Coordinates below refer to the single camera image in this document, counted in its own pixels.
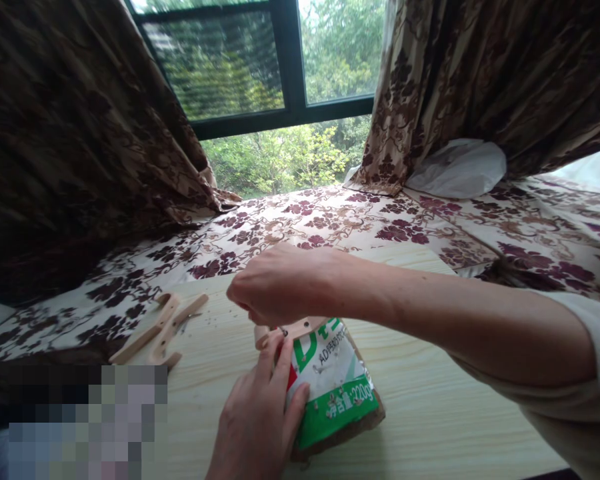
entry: wooden table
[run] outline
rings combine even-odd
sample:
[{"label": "wooden table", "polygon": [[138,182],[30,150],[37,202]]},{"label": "wooden table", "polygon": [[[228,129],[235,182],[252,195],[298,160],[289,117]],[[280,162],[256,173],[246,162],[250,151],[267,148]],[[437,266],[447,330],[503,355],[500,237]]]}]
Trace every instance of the wooden table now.
[{"label": "wooden table", "polygon": [[[454,275],[431,250],[404,244],[356,253],[399,267]],[[223,404],[236,378],[255,364],[253,324],[227,300],[233,275],[184,283],[171,291],[187,304],[209,296],[199,317],[173,338],[183,354],[169,373],[168,476],[204,478]],[[142,320],[136,334],[155,320]],[[430,343],[371,323],[346,320],[387,418],[378,428],[314,457],[285,478],[522,479],[566,467],[517,406],[462,371]],[[143,364],[147,348],[129,364]]]}]

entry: wooden clip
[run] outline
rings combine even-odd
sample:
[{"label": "wooden clip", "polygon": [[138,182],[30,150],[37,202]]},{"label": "wooden clip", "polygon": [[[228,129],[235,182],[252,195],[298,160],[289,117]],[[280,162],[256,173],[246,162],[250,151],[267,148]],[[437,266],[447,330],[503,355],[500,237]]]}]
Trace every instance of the wooden clip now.
[{"label": "wooden clip", "polygon": [[[322,327],[322,325],[329,321],[329,318],[330,317],[307,317],[290,325],[280,327],[280,330],[282,330],[282,333],[284,333],[286,338],[295,340],[296,338],[300,338],[303,335],[311,333],[312,331],[318,330],[318,328]],[[254,327],[253,336],[255,338],[256,350],[262,350],[267,346],[270,333],[271,329],[269,327],[262,325],[256,325]]]},{"label": "wooden clip", "polygon": [[162,311],[160,316],[155,323],[146,329],[142,334],[136,337],[133,341],[127,342],[118,352],[114,353],[109,359],[112,364],[124,365],[126,362],[131,360],[133,356],[140,351],[152,338],[154,338],[165,324],[171,319],[171,316],[175,312],[178,305],[180,305],[180,299],[178,296],[172,293],[164,293],[156,298],[156,302],[162,305]]},{"label": "wooden clip", "polygon": [[167,345],[170,340],[173,338],[176,330],[184,320],[186,320],[189,316],[194,314],[200,307],[202,307],[209,297],[206,294],[200,295],[196,300],[191,302],[187,307],[182,309],[180,313],[178,313],[173,320],[171,320],[167,325],[162,328],[160,335],[153,342],[151,346],[151,350],[149,351],[149,355],[147,356],[147,365],[166,365],[169,370],[171,370],[176,363],[180,361],[182,358],[182,354],[179,352],[173,352],[167,358],[163,358],[165,355],[165,351],[167,350]]}]

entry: window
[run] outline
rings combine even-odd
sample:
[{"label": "window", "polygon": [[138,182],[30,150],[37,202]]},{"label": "window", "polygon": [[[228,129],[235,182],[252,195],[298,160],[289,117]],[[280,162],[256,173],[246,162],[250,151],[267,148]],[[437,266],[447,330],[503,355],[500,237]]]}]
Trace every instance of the window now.
[{"label": "window", "polygon": [[360,163],[386,0],[126,2],[220,188],[286,193]]},{"label": "window", "polygon": [[360,164],[370,115],[202,141],[218,187],[244,199],[342,183]]}]

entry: green foliage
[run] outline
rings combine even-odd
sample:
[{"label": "green foliage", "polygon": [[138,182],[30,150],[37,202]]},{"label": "green foliage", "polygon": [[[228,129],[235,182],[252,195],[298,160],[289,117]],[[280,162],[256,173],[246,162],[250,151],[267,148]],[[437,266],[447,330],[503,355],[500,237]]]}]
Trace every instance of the green foliage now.
[{"label": "green foliage", "polygon": [[[144,12],[239,0],[147,0]],[[384,0],[300,0],[310,103],[373,94],[379,74]],[[267,15],[157,24],[156,52],[190,120],[282,108]],[[342,182],[361,161],[370,116],[299,125],[203,142],[218,186],[244,198]]]},{"label": "green foliage", "polygon": [[334,133],[298,125],[202,144],[218,187],[256,198],[335,183],[347,158],[332,143]]}]

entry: white cloth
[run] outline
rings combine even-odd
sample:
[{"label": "white cloth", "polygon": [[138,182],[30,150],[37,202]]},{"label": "white cloth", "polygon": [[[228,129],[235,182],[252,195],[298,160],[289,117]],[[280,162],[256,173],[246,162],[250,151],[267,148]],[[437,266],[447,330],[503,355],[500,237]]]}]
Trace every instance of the white cloth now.
[{"label": "white cloth", "polygon": [[595,347],[596,380],[554,389],[524,387],[454,360],[474,378],[518,403],[534,428],[583,480],[600,479],[600,302],[574,293],[534,292],[564,305],[580,318]]}]

